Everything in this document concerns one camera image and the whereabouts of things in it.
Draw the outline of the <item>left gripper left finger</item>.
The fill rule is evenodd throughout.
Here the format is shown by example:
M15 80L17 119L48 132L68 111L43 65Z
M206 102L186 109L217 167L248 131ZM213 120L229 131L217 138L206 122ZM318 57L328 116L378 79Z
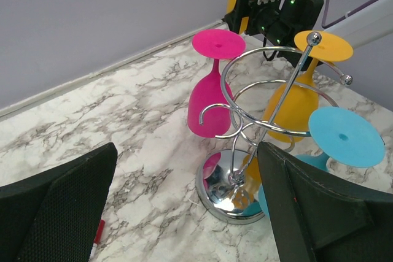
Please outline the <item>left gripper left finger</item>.
M117 165L110 142L1 187L1 261L88 261Z

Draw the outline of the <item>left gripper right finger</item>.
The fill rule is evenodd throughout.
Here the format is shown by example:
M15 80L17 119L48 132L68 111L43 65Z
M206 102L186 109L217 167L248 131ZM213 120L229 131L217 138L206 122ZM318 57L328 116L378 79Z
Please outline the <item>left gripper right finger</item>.
M281 261L392 261L392 195L260 142L257 159Z

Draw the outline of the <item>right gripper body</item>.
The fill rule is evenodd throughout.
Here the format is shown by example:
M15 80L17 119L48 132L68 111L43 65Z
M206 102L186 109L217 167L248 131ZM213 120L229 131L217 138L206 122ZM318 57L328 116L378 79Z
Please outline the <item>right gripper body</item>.
M249 36L262 34L269 41L288 41L292 29L281 18L281 0L235 0L232 10L223 18L231 32Z

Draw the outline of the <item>blue wine glass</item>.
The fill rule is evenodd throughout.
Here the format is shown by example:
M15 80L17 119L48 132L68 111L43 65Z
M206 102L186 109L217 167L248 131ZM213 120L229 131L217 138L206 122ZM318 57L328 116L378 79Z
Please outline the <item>blue wine glass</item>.
M296 158L325 172L328 159L355 168L370 168L384 159L384 142L366 119L340 107L321 107L308 121L311 137L322 150L318 156Z

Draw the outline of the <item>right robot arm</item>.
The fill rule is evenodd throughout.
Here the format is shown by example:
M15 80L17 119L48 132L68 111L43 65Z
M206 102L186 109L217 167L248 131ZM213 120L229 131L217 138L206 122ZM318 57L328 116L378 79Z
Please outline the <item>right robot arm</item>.
M261 34L264 36L264 43L294 47L295 35L313 29L321 12L322 28L330 29L367 7L376 12L372 5L379 1L381 0L369 0L335 21L326 23L330 0L269 0L261 4L258 0L235 0L223 21L234 33L244 32L249 36Z

